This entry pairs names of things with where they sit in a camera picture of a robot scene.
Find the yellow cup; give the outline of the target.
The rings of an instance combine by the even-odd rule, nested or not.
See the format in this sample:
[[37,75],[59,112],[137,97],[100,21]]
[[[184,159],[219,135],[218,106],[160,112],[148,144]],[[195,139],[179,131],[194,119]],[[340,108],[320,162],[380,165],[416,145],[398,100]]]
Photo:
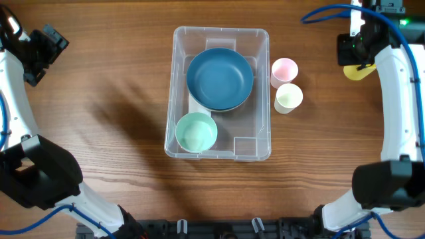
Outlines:
[[375,64],[368,64],[361,70],[358,70],[358,67],[360,65],[344,66],[343,73],[350,80],[360,81],[376,70]]

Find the white label in container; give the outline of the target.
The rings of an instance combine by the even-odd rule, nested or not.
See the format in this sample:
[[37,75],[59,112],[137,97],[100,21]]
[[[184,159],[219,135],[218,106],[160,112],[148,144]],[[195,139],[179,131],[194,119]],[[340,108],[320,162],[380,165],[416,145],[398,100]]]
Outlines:
[[207,116],[211,116],[211,111],[200,105],[191,94],[189,94],[189,100],[188,100],[189,106],[188,106],[188,112],[189,113],[203,113]]

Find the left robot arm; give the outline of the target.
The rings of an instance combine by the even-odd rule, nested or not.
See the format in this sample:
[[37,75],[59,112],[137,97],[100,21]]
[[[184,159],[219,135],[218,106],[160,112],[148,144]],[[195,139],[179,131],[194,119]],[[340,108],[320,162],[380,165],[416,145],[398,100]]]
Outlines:
[[49,210],[38,222],[1,234],[28,232],[63,212],[96,238],[147,238],[130,213],[83,181],[69,151],[39,133],[25,84],[36,86],[68,44],[50,25],[26,34],[14,12],[1,5],[1,191],[24,208]]

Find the pink cup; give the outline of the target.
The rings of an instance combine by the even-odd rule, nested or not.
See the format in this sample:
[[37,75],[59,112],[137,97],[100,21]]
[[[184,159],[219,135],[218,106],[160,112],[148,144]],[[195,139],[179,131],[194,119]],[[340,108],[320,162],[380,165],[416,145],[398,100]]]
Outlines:
[[270,83],[278,89],[283,84],[291,83],[298,72],[298,65],[292,59],[279,58],[272,65]]

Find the mint green small bowl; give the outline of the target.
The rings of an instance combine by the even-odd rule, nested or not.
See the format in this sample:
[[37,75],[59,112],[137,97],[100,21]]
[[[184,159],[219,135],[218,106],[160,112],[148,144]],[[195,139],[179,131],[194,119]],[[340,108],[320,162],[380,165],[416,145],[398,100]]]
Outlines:
[[188,113],[177,122],[175,137],[185,151],[202,153],[216,143],[218,127],[215,121],[204,113]]

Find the cream large bowl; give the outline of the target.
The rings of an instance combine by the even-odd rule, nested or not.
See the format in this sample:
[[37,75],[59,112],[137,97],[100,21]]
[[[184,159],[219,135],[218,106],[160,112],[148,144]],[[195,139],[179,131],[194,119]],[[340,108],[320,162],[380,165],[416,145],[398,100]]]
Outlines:
[[231,110],[235,110],[236,108],[239,108],[240,106],[242,106],[244,103],[238,104],[237,106],[234,106],[232,108],[226,108],[226,109],[213,109],[213,108],[206,108],[208,111],[211,112],[228,112]]

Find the clear plastic storage container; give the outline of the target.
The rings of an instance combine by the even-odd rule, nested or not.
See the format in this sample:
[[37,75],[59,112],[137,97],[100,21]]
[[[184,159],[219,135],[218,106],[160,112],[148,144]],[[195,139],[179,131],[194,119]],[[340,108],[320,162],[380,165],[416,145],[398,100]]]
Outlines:
[[[210,48],[228,48],[250,64],[254,85],[242,106],[228,112],[211,112],[218,127],[216,143],[202,153],[189,153],[175,137],[177,122],[188,113],[187,69]],[[178,27],[173,33],[173,56],[164,150],[180,159],[263,161],[272,151],[270,123],[270,41],[264,29]]]

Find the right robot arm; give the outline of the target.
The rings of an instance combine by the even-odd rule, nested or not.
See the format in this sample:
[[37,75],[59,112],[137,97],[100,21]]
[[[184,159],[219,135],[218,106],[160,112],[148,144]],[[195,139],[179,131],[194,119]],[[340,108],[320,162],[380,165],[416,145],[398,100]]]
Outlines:
[[357,167],[351,189],[315,211],[324,231],[339,235],[371,217],[424,204],[424,18],[402,1],[352,1],[350,33],[337,57],[350,78],[379,74],[384,117],[381,160]]

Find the dark blue bowl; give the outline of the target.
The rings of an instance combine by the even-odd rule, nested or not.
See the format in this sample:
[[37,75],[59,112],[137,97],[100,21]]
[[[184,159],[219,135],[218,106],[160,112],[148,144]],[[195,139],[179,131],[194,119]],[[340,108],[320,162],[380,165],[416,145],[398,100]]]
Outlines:
[[205,108],[226,109],[250,96],[254,75],[248,61],[228,48],[210,48],[191,61],[186,84],[192,97]]

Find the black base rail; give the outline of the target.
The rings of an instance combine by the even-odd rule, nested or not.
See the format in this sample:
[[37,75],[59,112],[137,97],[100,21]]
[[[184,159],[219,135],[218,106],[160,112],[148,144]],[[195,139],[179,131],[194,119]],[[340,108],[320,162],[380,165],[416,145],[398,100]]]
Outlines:
[[252,220],[170,222],[140,220],[148,238],[332,238],[332,232],[321,231],[310,218],[280,218],[264,220],[255,229]]

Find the cream cup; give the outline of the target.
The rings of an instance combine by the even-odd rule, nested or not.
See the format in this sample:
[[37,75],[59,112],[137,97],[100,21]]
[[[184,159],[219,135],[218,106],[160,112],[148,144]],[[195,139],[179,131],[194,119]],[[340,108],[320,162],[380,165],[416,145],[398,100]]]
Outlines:
[[303,101],[303,92],[295,84],[283,84],[277,92],[274,108],[280,114],[288,114],[297,108]]

